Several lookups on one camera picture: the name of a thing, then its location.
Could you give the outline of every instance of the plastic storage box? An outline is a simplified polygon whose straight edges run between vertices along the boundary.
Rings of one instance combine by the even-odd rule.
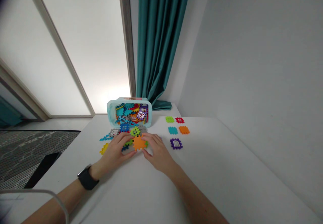
[[[145,127],[150,127],[151,119],[152,119],[152,106],[151,103],[148,101],[147,98],[129,98],[129,97],[119,97],[116,100],[110,100],[107,103],[107,112],[111,126],[119,128],[120,125],[116,122],[117,121],[117,111],[116,108],[122,106],[122,104],[139,104],[140,107],[147,107],[146,115],[145,115],[145,122],[144,121],[137,121],[137,124],[144,125]],[[135,122],[134,116],[128,116],[130,122]]]

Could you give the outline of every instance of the rug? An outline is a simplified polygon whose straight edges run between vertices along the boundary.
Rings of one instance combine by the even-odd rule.
[[[63,152],[80,131],[0,131],[0,189],[21,189],[43,158]]]

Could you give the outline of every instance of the watch strap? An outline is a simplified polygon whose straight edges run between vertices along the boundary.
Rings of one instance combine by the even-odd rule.
[[[99,180],[95,181],[92,178],[92,176],[88,172],[89,169],[90,168],[84,169],[78,176],[79,181],[86,190],[92,190],[99,183]]]

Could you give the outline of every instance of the white cable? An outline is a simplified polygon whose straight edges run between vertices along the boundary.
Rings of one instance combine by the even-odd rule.
[[[50,194],[51,196],[53,196],[53,198],[58,202],[58,204],[63,209],[63,211],[65,213],[65,224],[69,223],[68,222],[68,219],[69,219],[68,211],[65,208],[65,205],[58,198],[58,196],[50,190],[39,190],[39,189],[4,189],[4,190],[0,190],[0,194],[8,194],[8,193],[45,193],[45,194]]]

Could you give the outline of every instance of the pile of toys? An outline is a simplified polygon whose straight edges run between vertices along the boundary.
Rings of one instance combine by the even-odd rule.
[[[148,121],[148,105],[125,103],[115,107],[116,122],[119,125],[132,122],[132,126],[142,122],[144,125]]]
[[[130,139],[126,142],[121,149],[121,151],[125,151],[129,149],[132,145],[133,148],[138,151],[143,148],[148,147],[148,142],[141,139],[142,134],[147,132],[147,128],[143,125],[138,125],[138,123],[134,122],[123,122],[120,124],[120,129],[111,129],[110,133],[107,134],[105,137],[101,138],[100,141],[108,141],[112,140],[115,136],[119,135],[121,132],[128,132],[131,136],[135,137],[134,139]],[[107,150],[109,143],[106,143],[103,148],[101,149],[100,153],[103,155]]]

